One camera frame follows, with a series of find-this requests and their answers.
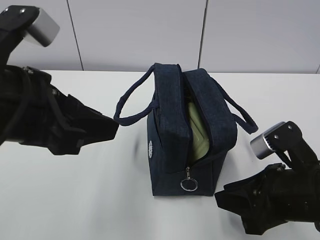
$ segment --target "zipper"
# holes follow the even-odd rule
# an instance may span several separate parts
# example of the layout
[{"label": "zipper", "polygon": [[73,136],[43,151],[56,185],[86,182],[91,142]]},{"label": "zipper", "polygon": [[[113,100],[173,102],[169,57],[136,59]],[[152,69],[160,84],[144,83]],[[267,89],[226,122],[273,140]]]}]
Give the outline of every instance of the zipper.
[{"label": "zipper", "polygon": [[195,190],[198,189],[198,182],[197,182],[197,180],[195,180],[194,178],[192,178],[190,176],[190,167],[189,166],[186,167],[185,172],[186,172],[186,178],[180,182],[180,186],[183,190],[185,190],[187,192],[194,192]]},{"label": "zipper", "polygon": [[[185,79],[184,79],[184,82],[185,82],[185,84],[186,84],[186,86],[187,86],[187,89],[188,89],[190,95],[191,95],[192,101],[193,101],[193,103],[195,104],[196,109],[197,109],[197,111],[198,111],[198,113],[199,113],[199,115],[200,115],[200,117],[201,117],[201,120],[202,120],[202,122],[203,122],[203,124],[204,124],[204,126],[205,126],[205,131],[206,131],[206,133],[207,133],[207,135],[208,135],[208,138],[209,138],[209,149],[208,149],[208,152],[207,152],[203,157],[201,157],[200,159],[196,160],[196,161],[193,162],[192,164],[189,164],[189,163],[187,162],[187,165],[186,165],[186,170],[187,170],[188,167],[192,168],[193,166],[197,165],[197,164],[200,163],[204,158],[206,158],[206,157],[208,156],[208,154],[209,154],[209,153],[211,152],[211,150],[212,150],[213,142],[212,142],[211,131],[209,131],[209,129],[210,129],[210,128],[209,128],[209,124],[208,124],[208,122],[206,121],[205,115],[204,115],[204,113],[202,112],[202,109],[201,109],[200,104],[199,104],[199,102],[198,102],[198,100],[197,100],[197,98],[196,98],[196,95],[195,95],[195,93],[193,92],[193,90],[192,90],[189,82],[186,80],[186,77],[185,77],[185,76],[184,76],[184,78],[185,78]],[[191,144],[193,144],[193,131],[192,131],[192,129],[191,129],[191,134],[192,134],[192,143],[191,143]]]},{"label": "zipper", "polygon": [[[180,182],[180,185],[181,185],[183,190],[185,190],[187,192],[193,192],[193,191],[198,189],[198,182],[197,182],[197,180],[195,180],[194,178],[191,177],[190,171],[191,171],[191,168],[193,166],[195,166],[196,164],[201,162],[202,159],[206,158],[207,155],[209,154],[209,152],[212,150],[212,135],[211,135],[211,132],[208,131],[208,129],[210,129],[209,128],[209,124],[205,119],[204,113],[202,112],[202,109],[200,108],[200,104],[199,104],[197,98],[195,97],[195,93],[193,92],[189,82],[187,81],[186,76],[182,73],[182,70],[181,70],[179,65],[178,65],[178,68],[179,68],[179,74],[180,74],[181,93],[183,93],[183,95],[181,95],[181,102],[183,103],[182,104],[182,111],[184,112],[183,116],[184,116],[185,122],[186,122],[186,124],[188,126],[189,136],[190,136],[190,141],[189,141],[189,144],[188,144],[187,160],[186,160],[186,164],[185,164],[186,178],[183,179]],[[201,117],[201,120],[202,120],[202,122],[203,122],[203,124],[205,126],[205,130],[206,130],[206,133],[207,133],[208,138],[209,138],[209,149],[208,149],[208,152],[203,157],[201,157],[200,159],[198,159],[197,161],[195,161],[192,164],[190,164],[190,157],[191,157],[191,152],[193,150],[192,148],[193,148],[193,141],[194,141],[194,133],[193,133],[193,130],[191,128],[190,121],[187,118],[186,96],[185,96],[185,88],[184,88],[184,86],[186,86],[186,88],[187,88],[187,90],[188,90],[188,92],[189,92],[189,94],[191,96],[191,100],[192,100],[192,102],[195,104],[195,106],[197,108],[197,111],[198,111],[198,113],[199,113],[199,115]],[[192,184],[193,184],[192,188],[187,188],[185,186],[185,184],[187,182],[189,182],[189,181],[191,181]]]},{"label": "zipper", "polygon": [[189,123],[189,120],[187,118],[187,111],[186,111],[186,98],[185,98],[185,84],[186,84],[186,80],[184,78],[184,75],[182,73],[182,70],[181,70],[181,67],[180,65],[177,64],[177,67],[178,67],[178,70],[179,70],[179,76],[180,76],[180,92],[181,92],[181,102],[182,102],[182,112],[184,113],[183,114],[183,117],[184,117],[184,121],[188,127],[188,132],[189,132],[189,143],[188,143],[188,148],[187,148],[187,159],[185,161],[185,168],[188,167],[188,164],[189,164],[189,157],[191,155],[191,152],[192,152],[192,145],[193,145],[193,142],[194,142],[194,133],[191,129],[191,126],[190,126],[190,123]]}]

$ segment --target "bag strap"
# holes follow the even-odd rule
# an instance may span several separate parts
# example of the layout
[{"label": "bag strap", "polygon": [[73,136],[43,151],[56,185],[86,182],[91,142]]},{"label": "bag strap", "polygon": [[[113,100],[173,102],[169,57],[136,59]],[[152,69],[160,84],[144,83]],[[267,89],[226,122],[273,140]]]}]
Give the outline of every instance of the bag strap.
[{"label": "bag strap", "polygon": [[248,133],[248,134],[253,134],[256,131],[258,131],[258,126],[255,123],[255,121],[251,118],[251,116],[246,112],[246,110],[244,110],[241,106],[239,106],[228,94],[227,92],[222,88],[222,86],[220,86],[220,84],[213,79],[216,86],[218,87],[218,89],[220,90],[223,98],[230,103],[232,106],[235,107],[235,109],[237,109],[242,117],[244,118],[244,120],[239,117],[238,115],[232,113],[232,116],[234,118],[234,120]]},{"label": "bag strap", "polygon": [[120,98],[119,102],[116,105],[115,109],[115,114],[113,119],[119,123],[121,126],[130,126],[132,124],[135,124],[138,122],[140,119],[144,118],[147,116],[153,109],[156,109],[159,107],[159,102],[155,99],[153,99],[150,104],[147,106],[145,110],[143,110],[140,113],[137,113],[133,116],[128,116],[128,117],[120,117],[121,111],[130,97],[130,95],[136,90],[137,87],[139,87],[141,84],[143,84],[152,74],[152,72],[155,70],[155,65],[152,65],[149,70],[136,82],[134,83],[128,91]]}]

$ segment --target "fabric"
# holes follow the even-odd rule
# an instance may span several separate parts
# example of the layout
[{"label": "fabric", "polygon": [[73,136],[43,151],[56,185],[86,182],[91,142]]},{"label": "fabric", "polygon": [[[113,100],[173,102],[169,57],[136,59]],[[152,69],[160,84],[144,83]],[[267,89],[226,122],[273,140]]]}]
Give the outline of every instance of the fabric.
[{"label": "fabric", "polygon": [[[152,72],[155,91],[150,105],[141,113],[120,118],[129,95]],[[202,118],[210,143],[207,154],[197,161],[191,161],[193,131],[187,103],[190,99]],[[230,112],[225,100],[241,113],[244,120]],[[227,152],[237,141],[236,122],[250,134],[258,130],[249,114],[204,69],[182,72],[179,65],[172,64],[155,63],[120,99],[114,119],[128,126],[146,115],[148,159],[154,196],[212,196]],[[184,189],[182,180],[185,179],[187,181],[184,183],[197,186],[197,189]]]}]

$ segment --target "table surface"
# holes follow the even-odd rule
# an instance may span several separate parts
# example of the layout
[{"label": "table surface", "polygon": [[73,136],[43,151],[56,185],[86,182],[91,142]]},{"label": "table surface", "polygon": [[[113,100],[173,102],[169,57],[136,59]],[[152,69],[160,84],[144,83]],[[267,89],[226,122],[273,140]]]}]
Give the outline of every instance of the table surface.
[{"label": "table surface", "polygon": [[[112,117],[122,94],[143,73],[48,71],[52,84]],[[217,191],[280,160],[258,160],[250,140],[280,121],[293,121],[320,154],[320,75],[212,73],[259,125],[228,153]],[[153,76],[129,99],[122,116],[143,110]],[[0,147],[1,240],[314,240],[313,223],[289,222],[263,236],[246,235],[238,215],[214,197],[153,197],[147,125],[120,127],[113,141],[85,146],[79,155],[53,156],[46,148],[5,142]]]}]

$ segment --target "zipper pull ring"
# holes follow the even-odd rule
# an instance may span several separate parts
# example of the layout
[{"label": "zipper pull ring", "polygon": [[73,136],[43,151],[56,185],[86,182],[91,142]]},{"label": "zipper pull ring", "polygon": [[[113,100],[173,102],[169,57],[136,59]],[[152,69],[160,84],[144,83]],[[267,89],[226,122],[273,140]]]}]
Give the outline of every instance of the zipper pull ring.
[{"label": "zipper pull ring", "polygon": [[180,186],[187,192],[194,192],[198,189],[198,182],[194,178],[191,178],[189,166],[186,167],[185,172],[186,178],[180,182]]}]

